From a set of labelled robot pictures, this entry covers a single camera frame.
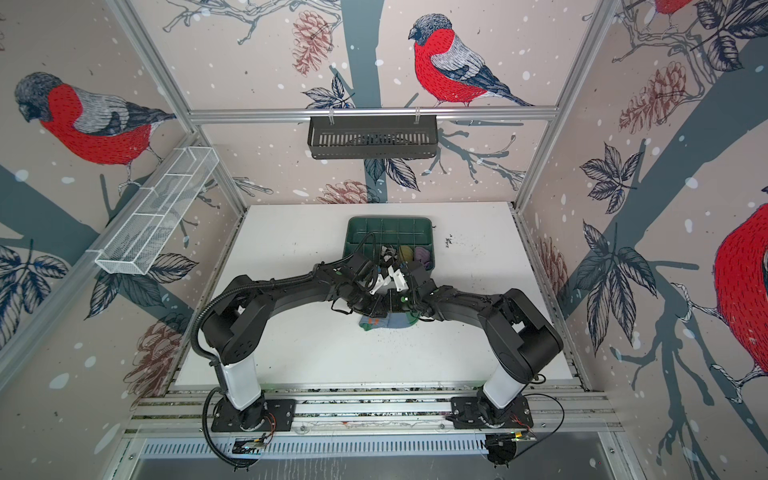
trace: black mounting plate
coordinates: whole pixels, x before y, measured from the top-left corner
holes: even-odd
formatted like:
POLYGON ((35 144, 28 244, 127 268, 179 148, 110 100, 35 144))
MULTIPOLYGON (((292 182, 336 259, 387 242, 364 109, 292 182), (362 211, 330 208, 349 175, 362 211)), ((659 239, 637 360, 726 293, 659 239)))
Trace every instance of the black mounting plate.
MULTIPOLYGON (((451 397, 451 420, 455 429, 486 429, 488 426, 480 418, 478 398, 476 396, 451 397)), ((520 395, 512 400, 510 419, 501 429, 525 429, 533 426, 528 400, 520 395)))
MULTIPOLYGON (((271 413, 277 420, 275 432, 289 432, 293 423, 293 413, 296 410, 296 400, 292 399, 267 399, 264 401, 264 415, 271 413)), ((214 407, 214 422, 210 426, 212 432, 236 432, 244 433, 240 429, 240 421, 237 419, 238 410, 222 397, 214 407)), ((268 432, 271 425, 266 420, 261 423, 254 432, 268 432)))

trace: green storage box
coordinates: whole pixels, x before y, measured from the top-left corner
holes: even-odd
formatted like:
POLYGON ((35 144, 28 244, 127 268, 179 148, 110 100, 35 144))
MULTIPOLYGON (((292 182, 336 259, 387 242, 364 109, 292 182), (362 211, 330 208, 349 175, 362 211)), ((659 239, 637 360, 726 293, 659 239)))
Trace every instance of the green storage box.
POLYGON ((432 221, 424 217, 352 217, 346 228, 344 254, 350 255, 357 245, 369 232, 372 238, 366 239, 362 252, 373 261, 378 260, 382 245, 392 245, 399 249, 402 245, 408 247, 424 247, 429 250, 431 265, 428 270, 435 268, 435 245, 432 242, 432 221))

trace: white mesh basket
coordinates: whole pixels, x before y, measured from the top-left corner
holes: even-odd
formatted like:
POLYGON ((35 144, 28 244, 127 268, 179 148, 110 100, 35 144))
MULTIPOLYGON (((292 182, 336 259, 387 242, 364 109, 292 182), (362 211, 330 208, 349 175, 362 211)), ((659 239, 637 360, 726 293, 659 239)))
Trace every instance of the white mesh basket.
POLYGON ((210 147, 177 150, 178 158, 104 247, 96 264, 108 273, 145 275, 219 163, 210 147))

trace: wall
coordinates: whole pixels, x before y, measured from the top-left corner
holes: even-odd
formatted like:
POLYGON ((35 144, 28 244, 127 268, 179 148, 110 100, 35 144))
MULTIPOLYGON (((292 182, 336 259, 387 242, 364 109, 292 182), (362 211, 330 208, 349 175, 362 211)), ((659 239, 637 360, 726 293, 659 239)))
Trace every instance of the wall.
MULTIPOLYGON (((6 2, 0 14, 1 349, 35 321, 39 303, 137 191, 134 184, 118 190, 124 164, 133 159, 132 180, 146 180, 157 157, 145 148, 169 156, 183 131, 164 114, 166 101, 102 2, 6 2), (22 95, 27 122, 15 89, 37 71, 119 98, 92 101, 80 114, 72 101, 22 95), (41 122, 31 106, 50 107, 51 121, 41 122), (80 134, 68 115, 83 120, 80 134), (167 120, 151 131, 153 119, 167 120), (105 127, 116 135, 103 135, 105 127)), ((208 187, 147 276, 101 275, 83 285, 66 318, 0 392, 1 477, 96 478, 132 405, 161 391, 236 221, 219 189, 208 187)))
MULTIPOLYGON (((482 56, 514 96, 553 105, 595 3, 134 2, 189 105, 214 110, 431 107, 437 97, 416 77, 415 43, 409 39, 415 22, 430 13, 445 15, 464 44, 482 56)), ((466 51, 457 58, 475 57, 466 51)), ((449 87, 433 91, 453 92, 449 87)), ((468 103, 514 104, 507 98, 468 103)), ((257 184, 272 190, 250 189, 255 195, 247 200, 255 204, 320 201, 318 196, 369 202, 514 200, 544 127, 543 121, 445 122, 439 126, 439 161, 323 164, 305 155, 305 124, 213 125, 204 130, 214 144, 233 152, 226 162, 235 177, 258 179, 257 184), (281 165, 299 170, 287 173, 281 165), (311 194, 293 193, 305 188, 311 194)))
POLYGON ((656 7, 617 12, 524 218, 647 477, 765 478, 765 2, 656 7))

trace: gray floor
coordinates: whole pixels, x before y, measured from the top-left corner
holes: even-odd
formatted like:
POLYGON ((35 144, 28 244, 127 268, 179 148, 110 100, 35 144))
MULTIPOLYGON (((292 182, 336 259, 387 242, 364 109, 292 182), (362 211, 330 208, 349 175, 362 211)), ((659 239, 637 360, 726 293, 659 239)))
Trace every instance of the gray floor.
POLYGON ((140 460, 132 480, 613 480, 597 433, 558 433, 494 468, 483 455, 263 460, 237 473, 217 458, 140 460))

